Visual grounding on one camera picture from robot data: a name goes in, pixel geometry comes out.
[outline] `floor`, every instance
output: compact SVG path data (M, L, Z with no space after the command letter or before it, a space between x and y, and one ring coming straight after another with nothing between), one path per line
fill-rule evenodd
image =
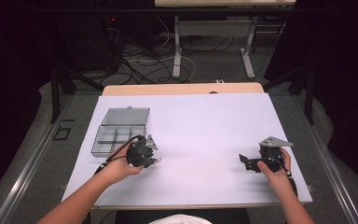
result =
M142 71L144 77L137 77L134 74L131 75L127 68L120 69L116 74L109 75L104 72L92 71L85 73L85 75L97 82L101 82L103 85L120 84L126 82L129 77L131 77L128 82L129 84L147 82L147 80L151 80L156 83L181 83L185 81L189 81L190 83L210 83L221 79L225 82L255 81L264 84L267 81L263 78L263 75L269 64L270 56L273 54L274 47L278 41L278 35L261 35L257 38L255 53L251 54L251 61L256 74L255 80L249 80L246 78L244 75L244 68L241 65L239 47L243 46L243 38L231 38L230 36L185 37L182 42L182 47L184 49L183 56L187 59L183 60L183 75L179 79L170 78L170 71L172 70L172 61L170 61L170 59L164 61L164 65L162 62L158 62L158 65L156 65L156 62L147 62L150 60L156 60L156 57L152 57L153 55L146 54L146 51L142 49L140 50L136 46L132 45L129 45L126 48L125 58L128 62L130 62L133 68L137 71ZM158 50L161 55L164 55L163 58L169 58L172 56L171 39L168 39L166 35L162 35L159 37L158 43L159 44L156 44L156 50ZM55 166L61 167L60 162L65 164L75 162L76 156L74 156L71 160L66 161L56 161L55 159L51 159L51 161L48 160L50 157L56 158L54 157L56 153L52 153L52 151L59 150L61 148L60 144L62 144L58 141L54 141L52 135L60 125L74 125L75 127L73 127L74 129L71 135L79 135L81 137L81 134L84 134L87 130L87 123L62 123L62 119L76 118L87 120L87 116L92 114L92 106L95 105L96 98L99 94L101 94L80 81L75 80L75 84L78 88L76 95L70 96L69 98L65 98L65 96L62 95L63 117L60 122L53 124L49 123L51 119L51 101L49 98L50 86L47 84L40 89L43 98L34 123L30 128L27 137L24 139L21 148L19 148L18 154L10 165L7 174L0 183L0 218L2 218L0 220L10 220L8 223L33 223L34 220L27 218L25 214L28 213L27 216L31 217L31 209L34 210L34 213L43 213L47 208L53 206L61 199L61 193L65 187L64 180L62 182L54 182L51 183L51 185L47 184L46 186L43 186L43 188L53 188L54 190L41 189L42 187L36 184L38 178L42 178L40 181L43 182L43 175L40 174L42 170L48 170L51 167L54 168ZM268 93L271 95L274 105L276 105L277 112L280 115L280 119L282 119L282 125L284 125L283 128L285 131L287 130L286 132L288 132L288 135L290 134L289 136L292 138L303 139L305 138L304 136L298 136L300 134L297 130L299 128L298 125L301 126L301 129L304 129L304 132L312 133L312 130L307 130L307 125L302 125L304 121L301 120L301 116L288 116L292 113L291 111L287 111L288 108L293 109L297 107L296 102L294 102L292 97L290 97L286 91L289 84L290 83L283 83L276 88L271 89ZM303 96L304 95L302 94L298 97L298 99L296 99L296 101L300 102L300 107ZM322 143L319 147L325 147L330 134L333 131L333 126L328 117L325 115L323 107L317 101L315 101L313 113L315 125L311 128L317 133L316 138L319 138L320 143ZM307 141L305 141L304 144L313 144L311 143L309 137L306 138ZM69 148L68 150L72 151L67 151L66 153L76 154L76 149L79 147L80 143L81 142L79 142L77 138L74 138L71 142L67 142L66 147ZM38 150L39 148L47 148L47 150L40 153L40 150ZM354 211L353 209L349 209L351 212L349 214L342 212L342 210L336 210L337 214L334 215L328 214L334 212L331 212L328 208L323 210L321 205L315 205L312 207L312 204L310 204L308 208L312 215L315 216L315 219L318 220L318 223L358 223L358 218L354 218L353 220L350 218L348 219L348 216L351 214L358 214L358 176L354 174L351 169L346 167L345 164L342 164L342 162L337 160L334 155L330 156L332 156L334 164L337 166L338 172L340 173L339 177L342 179L346 188L332 189L331 186L326 187L318 185L317 182L313 182L312 186L316 189L316 191L312 194L312 197L315 202L321 202L315 204L331 203L331 206L337 206L339 209L341 209L342 206L345 207L344 203L347 203L348 201L345 201L344 203L339 200L334 202L325 201L324 195L322 193L319 194L317 191L322 191L321 188L330 188L331 192L325 193L325 197L337 195L337 192L344 190L344 193L351 195L351 201L349 201L349 203L354 203L356 205L356 209ZM310 178L322 178L321 176L317 176L319 173L316 171L323 171L326 168L321 168L320 159L318 159L316 151L313 152L311 158L312 160L310 160L310 158L299 158L299 160L304 161L304 163L307 164L307 167L316 167L314 168L314 172L312 172L311 168L307 168L305 173L307 173ZM38 168L37 171L34 169L33 172L23 172L25 170L24 167L32 168L32 166L34 166L34 168ZM64 179L61 175L68 176L70 172L70 169L65 171L55 171L54 178ZM10 192L13 192L13 186L15 186L15 183L19 181L19 177L24 176L33 178L30 185L27 186L28 189L17 195L18 200L12 198L9 199L10 197L7 196L10 196ZM332 183L329 176L324 176L323 178L326 179L326 183ZM33 195L41 194L43 192L46 192L47 194L45 197L51 199L50 202L35 200L33 198ZM265 209L251 208L248 209L248 212L252 223L276 223L277 220L282 220L282 210L276 207ZM98 218L99 223L103 223L107 220L112 220L114 215L110 212L107 213L106 211L102 211L101 214L95 213L94 216ZM274 216L276 216L276 219L272 218L271 220L260 221L262 220L260 218Z

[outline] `desk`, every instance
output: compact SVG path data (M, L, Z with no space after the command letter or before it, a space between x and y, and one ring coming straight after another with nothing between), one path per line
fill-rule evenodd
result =
M156 0L156 7L256 7L293 5L296 0ZM246 46L241 49L241 57L246 76L255 79L255 73L249 59L249 50L255 35L257 17L250 21L179 21L175 17L175 57L172 76L180 76L182 49L181 35L247 35Z
M191 94L193 85L197 91ZM106 88L96 105L63 198L85 183L103 162L90 151L108 108L131 105L150 108L146 128L159 148L155 157L162 157L162 162L108 188L94 208L186 209L278 204L267 179L247 171L238 156L240 153L259 158L258 142L270 135L286 140L269 96L257 85L128 86L129 94L123 91L126 86ZM142 87L143 94L149 95L134 95L133 90ZM161 94L163 89L166 95L154 95ZM210 91L220 93L206 94ZM310 203L312 198L296 158L290 147L286 149L292 156L299 200Z

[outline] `gray carpet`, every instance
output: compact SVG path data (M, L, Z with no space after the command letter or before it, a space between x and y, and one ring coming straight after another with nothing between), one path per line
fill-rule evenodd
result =
M225 36L189 37L183 41L183 45L184 48L189 49L213 49L225 40L225 38ZM277 36L274 35L258 37L256 54L251 55L251 61L256 73L256 80L254 81L260 83L266 82L263 78L263 74L277 40ZM225 82L250 81L245 77L239 52L239 47L242 46L242 44L242 39L234 38L234 42L230 48L223 51L193 52L184 50L183 56L191 59L192 63L196 65L196 73L190 79L190 82L208 83L215 82L218 78L222 78ZM230 38L218 48L225 49L229 45ZM133 54L135 49L136 48L128 48L127 54ZM157 47L157 50L161 54L169 52L169 55L163 58L172 55L169 48ZM134 60L138 59L139 56L140 55L134 55L127 57L127 59ZM164 61L164 63L172 70L172 61ZM188 69L190 75L194 71L194 65L192 63L183 60L183 66ZM160 69L148 76L148 78L157 83L179 82L175 79L162 80L162 82L160 80L161 77L168 77L170 75L168 70L162 65L145 67L137 63L131 64L137 70L142 71L142 74L148 74ZM97 81L100 81L101 79L97 79L97 76L100 74L101 73L94 72L88 73L88 76L95 77ZM181 79L185 79L186 76L188 75L184 69ZM112 76L105 79L103 84L118 84L127 78L127 75ZM288 83L283 83L277 88L270 90L269 93L287 138L295 143L293 151L300 169L308 185L312 185L314 188L314 191L311 192L314 202L306 204L305 206L317 223L349 223L337 199L336 193L333 191L324 172L324 168L320 163L315 149L316 145L310 138L310 132L301 118L303 115L296 110L293 97L287 95L285 90L287 84ZM66 140L52 140L49 143L48 150L17 205L17 208L13 212L9 223L36 223L49 209L61 201L65 184L72 173L77 152L88 128L98 94L100 94L82 82L76 81L76 85L78 92L75 96L71 97L71 104L68 109L64 111L58 125L61 126L61 129L70 128L71 131ZM39 147L39 143L48 129L51 116L49 85L46 85L40 91L43 95L43 102L39 108L38 115L19 149L16 158L0 183L0 208L19 177L25 163L32 157L35 149ZM316 123L315 127L323 141L327 143L333 127L320 104L316 102L313 109ZM60 137L64 134L65 133L59 133L56 137ZM335 159L335 163L358 209L358 176L339 160ZM283 212L279 206L249 208L248 214L251 223L284 223ZM111 213L111 211L93 211L92 217L93 223L101 223L103 219L103 223L114 223L115 213Z

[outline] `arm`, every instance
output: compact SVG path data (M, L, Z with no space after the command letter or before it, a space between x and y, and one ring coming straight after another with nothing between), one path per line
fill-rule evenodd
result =
M290 155L283 148L281 148L281 151L284 156L284 166L291 171ZM267 177L269 185L281 201L287 223L314 223L307 210L295 195L284 170L281 169L273 173L262 161L258 162L257 166Z
M75 191L53 210L47 213L38 223L82 223L91 207L101 194L111 185L129 175L137 175L143 166L130 167L125 157L128 146L124 147L100 173L94 175L82 187Z

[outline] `finger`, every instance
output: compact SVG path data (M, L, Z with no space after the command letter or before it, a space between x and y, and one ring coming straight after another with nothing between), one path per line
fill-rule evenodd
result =
M292 172L292 158L290 157L290 154L283 147L281 147L281 153L284 157L284 167L286 167L288 171Z
M273 172L269 169L269 167L263 161L259 161L257 163L257 166L267 178L269 178L271 175L273 175Z

